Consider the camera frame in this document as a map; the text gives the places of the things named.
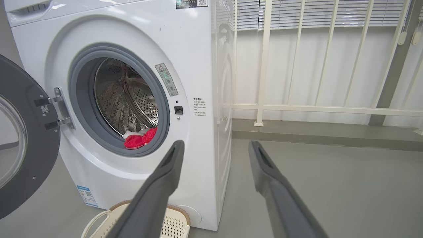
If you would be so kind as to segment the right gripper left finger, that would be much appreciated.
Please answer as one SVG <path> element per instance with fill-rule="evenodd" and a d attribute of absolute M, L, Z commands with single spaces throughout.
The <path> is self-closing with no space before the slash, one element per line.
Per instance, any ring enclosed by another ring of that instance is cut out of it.
<path fill-rule="evenodd" d="M 136 193 L 108 238 L 159 238 L 168 198 L 178 188 L 184 142 L 175 141 Z"/>

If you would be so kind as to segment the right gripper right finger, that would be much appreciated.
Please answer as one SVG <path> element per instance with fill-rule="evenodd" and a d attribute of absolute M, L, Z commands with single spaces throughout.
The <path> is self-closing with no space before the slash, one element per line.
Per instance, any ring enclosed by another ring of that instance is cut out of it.
<path fill-rule="evenodd" d="M 328 235 L 258 141 L 248 155 L 256 190 L 264 197 L 275 238 L 326 238 Z"/>

